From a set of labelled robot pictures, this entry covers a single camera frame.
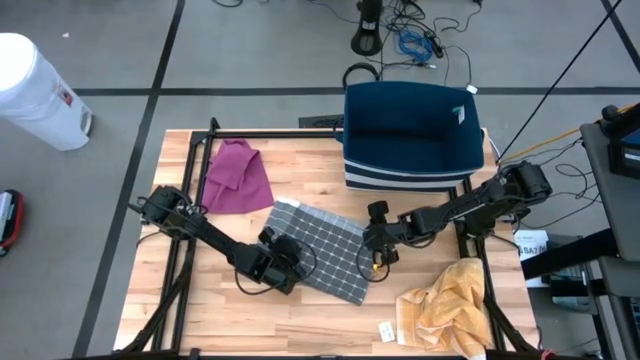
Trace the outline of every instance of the blue fabric basket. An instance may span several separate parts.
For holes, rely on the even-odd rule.
[[[411,82],[347,88],[344,144],[347,187],[445,191],[484,165],[473,95]]]

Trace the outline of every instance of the wooden table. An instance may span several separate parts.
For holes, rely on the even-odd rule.
[[[180,188],[191,132],[167,131],[154,187]],[[474,187],[496,172],[486,139],[485,166],[472,177]],[[214,152],[220,143],[220,140],[214,142]],[[377,200],[389,202],[390,216],[448,201],[446,193],[346,189],[342,145],[333,139],[250,139],[249,143],[261,152],[274,197],[294,198],[362,224],[368,222],[367,204]],[[202,148],[199,146],[196,156],[195,179]],[[253,243],[269,211],[209,215],[209,220],[234,239]],[[142,236],[156,230],[143,227]],[[507,225],[499,225],[496,233],[513,238]],[[167,237],[158,235],[145,240],[138,248],[115,349],[133,340],[158,305],[169,243]],[[489,238],[486,250],[498,304],[535,346],[538,333],[516,249]],[[396,297],[409,289],[432,284],[447,266],[459,260],[456,235],[450,225],[431,246],[422,250],[398,246],[398,252],[401,261],[393,264],[389,278],[371,284],[364,304],[355,306],[304,285],[296,286],[289,296],[276,291],[261,296],[244,295],[236,288],[232,268],[225,258],[198,242],[181,351],[187,353],[192,347],[198,347],[203,354],[229,355],[424,354],[421,349],[383,343],[378,323],[390,321],[395,326]],[[246,279],[241,282],[248,289],[262,288]],[[167,321],[165,347],[173,329],[172,316]]]

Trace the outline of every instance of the purple towel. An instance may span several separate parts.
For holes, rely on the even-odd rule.
[[[225,139],[210,160],[202,204],[213,214],[246,214],[273,206],[260,152],[244,139]]]

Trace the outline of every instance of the crumpled yellow cloth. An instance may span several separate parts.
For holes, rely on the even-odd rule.
[[[398,343],[485,359],[485,347],[492,345],[492,339],[483,297],[482,261],[456,262],[429,288],[413,289],[398,297]]]

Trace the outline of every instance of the white bucket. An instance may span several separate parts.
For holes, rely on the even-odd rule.
[[[0,33],[0,119],[65,151],[89,141],[92,118],[31,40]]]

